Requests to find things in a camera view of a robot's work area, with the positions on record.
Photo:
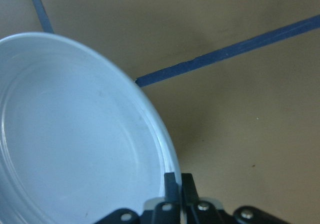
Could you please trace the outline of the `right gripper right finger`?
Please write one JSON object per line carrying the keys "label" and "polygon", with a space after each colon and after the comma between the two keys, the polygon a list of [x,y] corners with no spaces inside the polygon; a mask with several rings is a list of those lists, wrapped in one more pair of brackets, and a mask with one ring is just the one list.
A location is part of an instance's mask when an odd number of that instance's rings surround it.
{"label": "right gripper right finger", "polygon": [[200,198],[191,173],[182,173],[182,202],[186,223],[218,223],[215,206]]}

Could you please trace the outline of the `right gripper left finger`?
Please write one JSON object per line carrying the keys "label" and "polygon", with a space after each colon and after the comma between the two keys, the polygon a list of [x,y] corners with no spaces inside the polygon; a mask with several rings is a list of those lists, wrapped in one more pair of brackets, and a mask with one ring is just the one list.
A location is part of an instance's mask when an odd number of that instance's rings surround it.
{"label": "right gripper left finger", "polygon": [[153,223],[180,223],[180,192],[173,172],[164,174],[164,201],[158,203],[153,212]]}

